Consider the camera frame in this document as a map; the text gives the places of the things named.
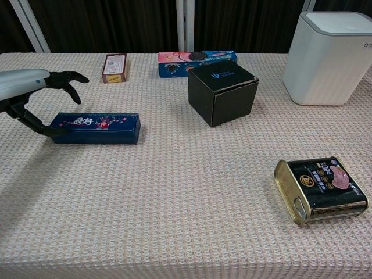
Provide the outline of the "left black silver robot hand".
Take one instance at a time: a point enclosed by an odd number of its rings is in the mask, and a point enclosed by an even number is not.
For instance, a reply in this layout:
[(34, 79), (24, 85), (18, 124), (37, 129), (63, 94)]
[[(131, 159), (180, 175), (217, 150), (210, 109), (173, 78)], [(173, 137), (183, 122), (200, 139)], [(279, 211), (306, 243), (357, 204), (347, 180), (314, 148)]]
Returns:
[(0, 72), (0, 113), (6, 112), (11, 118), (31, 130), (47, 137), (67, 134), (64, 128), (51, 128), (28, 111), (24, 106), (30, 95), (43, 89), (63, 89), (72, 100), (80, 104), (81, 99), (71, 81), (88, 83), (89, 79), (76, 71), (50, 72), (45, 69), (19, 69)]

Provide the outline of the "blue glasses case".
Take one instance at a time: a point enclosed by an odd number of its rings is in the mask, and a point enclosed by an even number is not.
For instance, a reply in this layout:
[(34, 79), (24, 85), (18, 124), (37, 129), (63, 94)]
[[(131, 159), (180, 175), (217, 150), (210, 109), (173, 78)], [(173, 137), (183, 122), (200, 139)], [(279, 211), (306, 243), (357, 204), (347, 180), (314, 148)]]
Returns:
[(50, 127), (66, 134), (56, 144), (136, 144), (141, 122), (138, 113), (58, 113)]

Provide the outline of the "small brown snack packet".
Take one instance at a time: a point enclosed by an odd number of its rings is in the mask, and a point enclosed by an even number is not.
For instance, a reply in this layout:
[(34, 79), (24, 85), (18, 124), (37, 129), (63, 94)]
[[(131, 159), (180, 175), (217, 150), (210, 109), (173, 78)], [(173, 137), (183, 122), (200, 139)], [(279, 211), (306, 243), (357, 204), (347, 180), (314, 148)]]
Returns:
[(110, 53), (105, 57), (102, 70), (102, 80), (105, 84), (122, 83), (127, 81), (127, 54)]

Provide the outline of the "pink blue cookie box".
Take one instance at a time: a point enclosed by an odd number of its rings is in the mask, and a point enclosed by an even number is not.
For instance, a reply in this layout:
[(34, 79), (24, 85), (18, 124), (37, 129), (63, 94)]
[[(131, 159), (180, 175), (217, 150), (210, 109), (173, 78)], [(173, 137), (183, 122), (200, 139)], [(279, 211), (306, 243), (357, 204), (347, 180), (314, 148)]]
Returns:
[(159, 52), (158, 72), (161, 78), (187, 77), (190, 69), (222, 60), (238, 59), (235, 51)]

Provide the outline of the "black cube cardboard box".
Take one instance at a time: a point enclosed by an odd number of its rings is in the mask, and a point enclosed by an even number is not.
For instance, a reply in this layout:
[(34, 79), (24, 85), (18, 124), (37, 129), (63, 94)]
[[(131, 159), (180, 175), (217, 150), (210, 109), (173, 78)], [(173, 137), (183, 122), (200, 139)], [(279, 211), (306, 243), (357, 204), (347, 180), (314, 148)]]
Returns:
[(232, 60), (193, 68), (188, 102), (210, 127), (250, 114), (259, 79)]

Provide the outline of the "beige woven tablecloth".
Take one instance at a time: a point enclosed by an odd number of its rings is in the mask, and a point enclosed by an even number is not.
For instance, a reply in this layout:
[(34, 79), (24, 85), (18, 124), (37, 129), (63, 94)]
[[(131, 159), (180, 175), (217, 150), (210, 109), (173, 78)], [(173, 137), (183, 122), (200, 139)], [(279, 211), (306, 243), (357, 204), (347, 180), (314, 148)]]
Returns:
[[(343, 106), (299, 106), (283, 54), (241, 53), (258, 76), (248, 116), (210, 128), (186, 78), (160, 78), (155, 54), (131, 53), (127, 81), (105, 84), (105, 56), (4, 53), (0, 71), (74, 70), (32, 94), (59, 112), (133, 112), (136, 145), (57, 145), (0, 114), (0, 279), (372, 279), (372, 67)], [(274, 182), (280, 160), (336, 156), (368, 196), (361, 216), (297, 226)]]

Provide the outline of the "white square trash bin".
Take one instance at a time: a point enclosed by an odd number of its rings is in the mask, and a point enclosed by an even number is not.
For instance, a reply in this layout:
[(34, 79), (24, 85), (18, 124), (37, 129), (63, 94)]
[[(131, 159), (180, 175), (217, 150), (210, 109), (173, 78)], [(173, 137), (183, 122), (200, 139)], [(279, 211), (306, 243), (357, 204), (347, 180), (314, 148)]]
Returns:
[(358, 12), (302, 12), (283, 83), (299, 105), (345, 104), (372, 66), (372, 18)]

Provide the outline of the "black gold luncheon meat can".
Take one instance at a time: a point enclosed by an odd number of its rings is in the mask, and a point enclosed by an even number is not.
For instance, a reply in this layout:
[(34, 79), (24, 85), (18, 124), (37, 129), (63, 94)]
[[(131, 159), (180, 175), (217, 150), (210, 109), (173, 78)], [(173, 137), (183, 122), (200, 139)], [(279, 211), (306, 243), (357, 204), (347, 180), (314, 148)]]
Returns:
[(364, 213), (369, 200), (342, 162), (329, 158), (277, 163), (274, 180), (295, 224), (354, 217)]

